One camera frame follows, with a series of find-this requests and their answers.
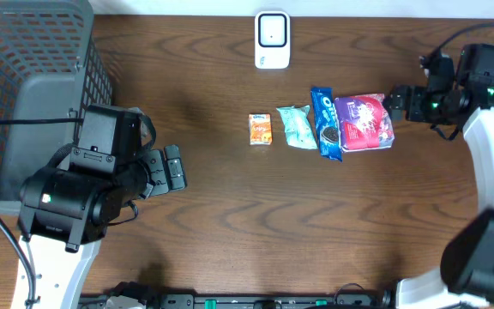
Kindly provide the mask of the red purple snack box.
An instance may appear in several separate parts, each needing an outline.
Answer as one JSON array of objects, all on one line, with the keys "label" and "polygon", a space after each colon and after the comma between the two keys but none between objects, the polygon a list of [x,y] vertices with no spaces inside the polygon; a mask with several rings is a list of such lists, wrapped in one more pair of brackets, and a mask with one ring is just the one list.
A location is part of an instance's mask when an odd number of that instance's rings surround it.
[{"label": "red purple snack box", "polygon": [[391,148],[395,140],[385,94],[361,94],[334,100],[343,152]]}]

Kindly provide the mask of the blue Oreo cookie pack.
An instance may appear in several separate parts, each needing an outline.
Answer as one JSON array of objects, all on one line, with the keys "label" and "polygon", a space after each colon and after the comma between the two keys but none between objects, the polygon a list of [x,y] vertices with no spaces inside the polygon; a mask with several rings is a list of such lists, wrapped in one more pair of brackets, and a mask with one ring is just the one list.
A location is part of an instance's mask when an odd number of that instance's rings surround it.
[{"label": "blue Oreo cookie pack", "polygon": [[331,88],[310,90],[320,156],[342,161],[340,130]]}]

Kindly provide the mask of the mint green wipes packet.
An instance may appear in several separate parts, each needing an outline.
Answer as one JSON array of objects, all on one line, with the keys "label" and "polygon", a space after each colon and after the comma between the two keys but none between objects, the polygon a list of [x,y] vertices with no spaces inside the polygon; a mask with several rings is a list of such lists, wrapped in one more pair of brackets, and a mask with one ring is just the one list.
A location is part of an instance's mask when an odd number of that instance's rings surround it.
[{"label": "mint green wipes packet", "polygon": [[308,121],[309,106],[284,106],[278,107],[277,111],[284,125],[286,143],[289,146],[308,150],[317,149],[316,139]]}]

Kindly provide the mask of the orange white Kleenex tissue pack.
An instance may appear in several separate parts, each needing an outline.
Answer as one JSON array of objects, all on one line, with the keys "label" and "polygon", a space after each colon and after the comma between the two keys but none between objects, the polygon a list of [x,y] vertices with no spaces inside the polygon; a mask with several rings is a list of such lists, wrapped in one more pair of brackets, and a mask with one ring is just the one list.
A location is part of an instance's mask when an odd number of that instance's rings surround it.
[{"label": "orange white Kleenex tissue pack", "polygon": [[250,145],[270,145],[273,141],[271,115],[249,115]]}]

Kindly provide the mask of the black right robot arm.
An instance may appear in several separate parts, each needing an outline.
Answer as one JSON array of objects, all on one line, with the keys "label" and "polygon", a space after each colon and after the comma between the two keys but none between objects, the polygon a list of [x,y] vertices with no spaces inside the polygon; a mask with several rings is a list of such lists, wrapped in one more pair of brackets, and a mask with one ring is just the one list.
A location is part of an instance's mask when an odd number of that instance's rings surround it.
[{"label": "black right robot arm", "polygon": [[473,160],[478,214],[445,247],[438,268],[398,282],[396,308],[494,305],[494,45],[465,45],[457,64],[437,47],[420,59],[428,83],[393,88],[384,106],[392,118],[452,125]]}]

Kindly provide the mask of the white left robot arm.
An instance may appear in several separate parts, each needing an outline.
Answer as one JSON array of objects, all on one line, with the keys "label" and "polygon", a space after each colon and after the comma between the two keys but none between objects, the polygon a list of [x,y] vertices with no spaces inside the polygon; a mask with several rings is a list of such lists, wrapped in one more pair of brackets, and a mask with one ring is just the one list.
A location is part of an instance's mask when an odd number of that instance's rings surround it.
[{"label": "white left robot arm", "polygon": [[77,142],[62,148],[20,192],[14,308],[75,308],[107,228],[122,208],[186,188],[177,145],[142,142],[151,119],[138,111],[92,104]]}]

